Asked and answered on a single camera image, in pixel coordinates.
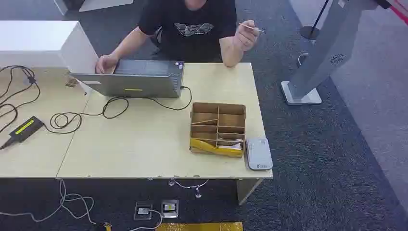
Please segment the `person's left hand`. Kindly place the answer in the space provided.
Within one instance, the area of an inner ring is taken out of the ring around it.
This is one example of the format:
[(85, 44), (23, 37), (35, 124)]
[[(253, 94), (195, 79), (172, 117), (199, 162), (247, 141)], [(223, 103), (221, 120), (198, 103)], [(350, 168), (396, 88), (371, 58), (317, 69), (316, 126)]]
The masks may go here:
[(246, 20), (239, 23), (234, 39), (242, 51), (249, 51), (256, 44), (259, 35), (260, 31), (254, 20)]

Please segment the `person's right hand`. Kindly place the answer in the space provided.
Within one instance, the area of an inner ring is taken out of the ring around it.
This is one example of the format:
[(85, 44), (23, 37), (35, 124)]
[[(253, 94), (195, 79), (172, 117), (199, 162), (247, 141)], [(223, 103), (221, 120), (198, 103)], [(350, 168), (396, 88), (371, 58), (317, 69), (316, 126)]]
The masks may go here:
[(114, 72), (119, 59), (117, 56), (108, 54), (98, 58), (95, 65), (96, 74), (111, 74)]

